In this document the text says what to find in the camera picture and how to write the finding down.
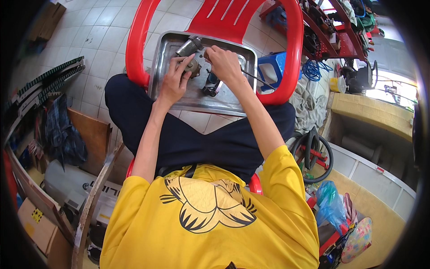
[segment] yellow t-shirt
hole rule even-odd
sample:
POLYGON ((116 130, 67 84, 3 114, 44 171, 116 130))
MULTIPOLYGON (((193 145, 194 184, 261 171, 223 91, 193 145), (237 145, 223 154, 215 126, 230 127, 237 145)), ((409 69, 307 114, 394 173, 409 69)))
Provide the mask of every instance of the yellow t-shirt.
POLYGON ((263 195, 213 165, 192 179, 128 177, 104 237, 100 268, 317 268, 318 232, 286 146, 260 172, 263 195))

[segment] yellow container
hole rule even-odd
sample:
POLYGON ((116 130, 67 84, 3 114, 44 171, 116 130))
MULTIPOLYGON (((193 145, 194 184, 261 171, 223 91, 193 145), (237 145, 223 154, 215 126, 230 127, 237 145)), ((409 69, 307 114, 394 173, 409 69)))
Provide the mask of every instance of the yellow container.
POLYGON ((345 93, 348 86, 344 77, 330 78, 330 90, 337 93, 345 93))

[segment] white cabinet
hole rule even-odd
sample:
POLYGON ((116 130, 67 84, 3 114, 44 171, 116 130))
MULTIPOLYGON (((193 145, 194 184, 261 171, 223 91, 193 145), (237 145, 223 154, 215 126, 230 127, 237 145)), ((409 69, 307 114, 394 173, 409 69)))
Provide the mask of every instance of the white cabinet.
POLYGON ((365 158, 329 144, 333 151, 333 169, 366 188, 405 221, 408 220, 416 194, 406 183, 365 158))

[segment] green cloth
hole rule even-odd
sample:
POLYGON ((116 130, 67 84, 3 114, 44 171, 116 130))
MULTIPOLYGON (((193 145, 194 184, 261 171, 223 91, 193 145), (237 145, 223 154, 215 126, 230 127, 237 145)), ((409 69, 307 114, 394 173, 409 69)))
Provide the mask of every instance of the green cloth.
POLYGON ((376 21, 372 13, 366 12, 366 16, 360 20, 366 32, 371 32, 375 28, 376 21))

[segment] yellow wall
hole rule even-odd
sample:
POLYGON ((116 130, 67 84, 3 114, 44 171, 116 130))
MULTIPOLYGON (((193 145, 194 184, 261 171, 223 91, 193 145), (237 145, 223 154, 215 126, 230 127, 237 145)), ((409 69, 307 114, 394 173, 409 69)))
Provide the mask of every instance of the yellow wall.
POLYGON ((411 118, 406 109, 373 98, 335 93, 332 111, 384 128, 412 142, 411 118))
POLYGON ((372 246, 339 269, 364 269, 380 265, 388 256, 405 226, 405 221, 384 202, 354 181, 332 170, 326 180, 335 183, 340 194, 348 192, 355 208, 372 218, 372 246))

